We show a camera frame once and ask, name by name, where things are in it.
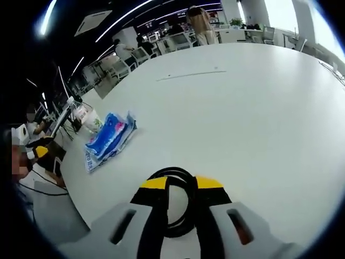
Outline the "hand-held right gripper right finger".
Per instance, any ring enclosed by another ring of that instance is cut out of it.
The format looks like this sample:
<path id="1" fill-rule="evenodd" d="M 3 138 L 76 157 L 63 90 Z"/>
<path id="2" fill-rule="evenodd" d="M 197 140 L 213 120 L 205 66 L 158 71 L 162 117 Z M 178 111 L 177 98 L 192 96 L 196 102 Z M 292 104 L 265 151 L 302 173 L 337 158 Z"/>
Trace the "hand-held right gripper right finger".
<path id="1" fill-rule="evenodd" d="M 195 226 L 201 258 L 299 258 L 302 247 L 274 236 L 269 224 L 231 201 L 215 179 L 195 177 Z"/>

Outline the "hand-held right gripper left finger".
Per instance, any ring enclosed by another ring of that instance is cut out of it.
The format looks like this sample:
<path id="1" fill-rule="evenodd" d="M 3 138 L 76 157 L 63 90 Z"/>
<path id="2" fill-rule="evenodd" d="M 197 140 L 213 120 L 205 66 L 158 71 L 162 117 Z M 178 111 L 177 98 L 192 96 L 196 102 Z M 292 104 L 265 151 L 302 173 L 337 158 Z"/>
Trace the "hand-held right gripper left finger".
<path id="1" fill-rule="evenodd" d="M 145 181 L 128 203 L 91 224 L 78 241 L 59 246 L 65 258 L 160 258 L 168 224 L 168 179 Z"/>

